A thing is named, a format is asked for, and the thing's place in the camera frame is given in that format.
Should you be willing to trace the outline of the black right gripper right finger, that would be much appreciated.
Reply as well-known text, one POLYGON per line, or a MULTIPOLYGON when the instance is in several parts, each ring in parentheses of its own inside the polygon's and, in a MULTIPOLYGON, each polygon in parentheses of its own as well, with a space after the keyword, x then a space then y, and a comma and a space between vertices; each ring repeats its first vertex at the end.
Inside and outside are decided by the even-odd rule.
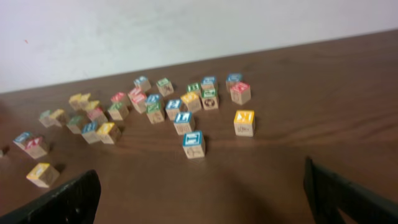
POLYGON ((303 188, 316 223, 397 223, 397 204, 305 158, 303 188))

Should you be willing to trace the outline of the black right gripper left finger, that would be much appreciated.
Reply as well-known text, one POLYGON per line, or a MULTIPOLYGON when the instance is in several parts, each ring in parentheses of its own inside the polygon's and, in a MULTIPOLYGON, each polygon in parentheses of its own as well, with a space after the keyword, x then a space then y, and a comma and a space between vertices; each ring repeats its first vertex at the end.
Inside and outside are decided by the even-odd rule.
POLYGON ((101 196, 97 172, 88 170, 1 217, 1 223, 93 223, 101 196))

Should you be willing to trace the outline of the yellow O block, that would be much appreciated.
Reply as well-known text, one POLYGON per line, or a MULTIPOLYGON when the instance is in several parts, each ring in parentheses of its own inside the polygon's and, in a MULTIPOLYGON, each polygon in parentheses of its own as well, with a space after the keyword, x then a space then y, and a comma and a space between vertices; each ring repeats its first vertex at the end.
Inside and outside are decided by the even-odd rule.
POLYGON ((96 133, 104 144, 116 144, 121 137, 121 131, 114 122, 103 123, 96 133))

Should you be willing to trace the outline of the green R block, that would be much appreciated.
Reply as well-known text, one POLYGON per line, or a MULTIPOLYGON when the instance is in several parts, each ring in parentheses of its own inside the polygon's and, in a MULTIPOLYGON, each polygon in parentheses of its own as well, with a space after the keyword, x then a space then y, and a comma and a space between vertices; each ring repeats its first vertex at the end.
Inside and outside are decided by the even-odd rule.
POLYGON ((126 105, 121 102, 113 103, 108 108, 108 113, 113 120, 120 121, 124 120, 128 114, 129 110, 126 105))

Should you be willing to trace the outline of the blue L block front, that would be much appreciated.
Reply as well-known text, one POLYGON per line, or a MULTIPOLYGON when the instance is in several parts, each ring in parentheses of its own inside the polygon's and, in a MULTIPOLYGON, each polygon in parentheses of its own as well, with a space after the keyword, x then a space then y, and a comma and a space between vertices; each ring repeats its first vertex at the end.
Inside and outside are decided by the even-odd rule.
POLYGON ((174 119, 174 126, 178 135, 190 133, 195 129, 195 120, 191 111, 179 112, 174 119))

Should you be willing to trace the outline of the blue l block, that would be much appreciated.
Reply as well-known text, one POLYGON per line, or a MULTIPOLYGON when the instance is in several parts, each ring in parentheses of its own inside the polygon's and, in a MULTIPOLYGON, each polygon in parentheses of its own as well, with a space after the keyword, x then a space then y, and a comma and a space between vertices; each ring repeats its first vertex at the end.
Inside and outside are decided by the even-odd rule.
POLYGON ((195 120, 191 111, 179 112, 174 119, 174 126, 178 135, 190 133, 195 129, 195 120))
POLYGON ((137 88, 140 88, 143 92, 147 92, 151 89, 150 81, 145 76, 140 76, 134 80, 134 84, 137 88))

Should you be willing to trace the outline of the red A block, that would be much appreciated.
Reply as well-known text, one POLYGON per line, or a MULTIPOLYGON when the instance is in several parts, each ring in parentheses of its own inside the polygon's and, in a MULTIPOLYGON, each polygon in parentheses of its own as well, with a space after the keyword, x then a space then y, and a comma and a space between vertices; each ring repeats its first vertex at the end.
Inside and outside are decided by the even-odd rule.
POLYGON ((49 147, 42 136, 30 140, 24 150, 33 159, 38 159, 49 153, 49 147))

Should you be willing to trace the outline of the red U block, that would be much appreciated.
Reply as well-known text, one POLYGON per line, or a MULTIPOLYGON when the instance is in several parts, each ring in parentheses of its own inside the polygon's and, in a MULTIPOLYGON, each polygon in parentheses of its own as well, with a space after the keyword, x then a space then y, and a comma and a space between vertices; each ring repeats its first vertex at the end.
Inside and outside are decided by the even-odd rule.
POLYGON ((87 112, 87 116, 92 122, 96 121, 99 126, 108 122, 108 118, 101 108, 90 110, 87 112))

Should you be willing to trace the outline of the yellow S block back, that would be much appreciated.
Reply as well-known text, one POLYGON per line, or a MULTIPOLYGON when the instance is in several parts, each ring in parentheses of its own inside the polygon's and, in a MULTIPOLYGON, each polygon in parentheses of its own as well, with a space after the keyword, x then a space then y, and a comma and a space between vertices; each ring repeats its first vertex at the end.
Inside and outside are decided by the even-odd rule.
POLYGON ((80 96, 79 105, 81 109, 85 109, 90 103, 91 93, 85 93, 80 96))

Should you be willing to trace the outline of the yellow X block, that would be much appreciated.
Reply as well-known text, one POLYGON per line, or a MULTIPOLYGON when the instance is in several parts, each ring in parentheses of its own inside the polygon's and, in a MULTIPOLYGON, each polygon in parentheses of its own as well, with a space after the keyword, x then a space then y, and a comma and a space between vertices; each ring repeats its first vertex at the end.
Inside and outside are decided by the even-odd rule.
POLYGON ((255 130, 254 110, 237 110, 234 117, 234 130, 237 136, 253 137, 255 130))

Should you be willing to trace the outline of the green N block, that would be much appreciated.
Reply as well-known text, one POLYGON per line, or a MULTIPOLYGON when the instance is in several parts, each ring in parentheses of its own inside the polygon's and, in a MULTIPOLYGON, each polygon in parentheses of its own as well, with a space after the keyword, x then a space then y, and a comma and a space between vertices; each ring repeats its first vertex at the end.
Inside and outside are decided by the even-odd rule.
POLYGON ((151 124, 165 121, 163 107, 160 103, 153 103, 147 106, 146 113, 151 124))

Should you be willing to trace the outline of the red i block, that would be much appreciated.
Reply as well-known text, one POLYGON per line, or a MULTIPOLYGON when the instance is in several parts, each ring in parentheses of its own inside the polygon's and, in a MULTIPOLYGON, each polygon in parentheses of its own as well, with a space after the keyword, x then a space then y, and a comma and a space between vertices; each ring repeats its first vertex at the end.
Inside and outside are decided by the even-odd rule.
POLYGON ((140 95, 141 93, 144 93, 144 91, 143 91, 141 88, 139 88, 139 87, 135 87, 135 88, 133 88, 132 90, 130 90, 130 91, 127 93, 127 95, 128 95, 128 97, 129 97, 130 99, 132 99, 132 98, 134 98, 135 96, 140 95))
POLYGON ((134 95, 131 98, 131 102, 132 102, 132 105, 133 105, 134 109, 140 114, 146 112, 146 108, 147 108, 146 99, 147 99, 147 97, 143 93, 140 93, 138 95, 134 95))

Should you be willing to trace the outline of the blue F block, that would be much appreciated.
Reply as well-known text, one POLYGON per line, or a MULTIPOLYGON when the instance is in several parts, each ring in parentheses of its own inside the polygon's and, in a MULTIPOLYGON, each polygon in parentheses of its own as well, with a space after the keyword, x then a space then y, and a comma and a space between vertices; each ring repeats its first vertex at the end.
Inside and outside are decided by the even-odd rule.
POLYGON ((188 159, 205 157, 205 140, 202 131, 185 133, 183 136, 183 150, 188 159))

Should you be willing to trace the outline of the blue 2 block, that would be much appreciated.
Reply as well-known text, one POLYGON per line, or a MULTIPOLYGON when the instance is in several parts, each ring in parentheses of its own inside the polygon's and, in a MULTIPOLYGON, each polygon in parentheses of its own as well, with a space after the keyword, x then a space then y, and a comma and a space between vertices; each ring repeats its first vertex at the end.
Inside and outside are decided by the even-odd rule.
POLYGON ((175 100, 169 100, 166 104, 165 110, 166 113, 171 121, 173 121, 177 115, 177 113, 182 111, 182 100, 180 99, 175 99, 175 100))

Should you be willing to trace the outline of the blue S block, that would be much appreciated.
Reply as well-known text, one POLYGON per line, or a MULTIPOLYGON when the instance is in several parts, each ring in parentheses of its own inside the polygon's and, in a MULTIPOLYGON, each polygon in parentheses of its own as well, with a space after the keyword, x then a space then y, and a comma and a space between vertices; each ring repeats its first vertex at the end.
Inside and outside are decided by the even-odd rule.
POLYGON ((200 84, 202 90, 218 88, 217 79, 214 76, 204 77, 200 84))

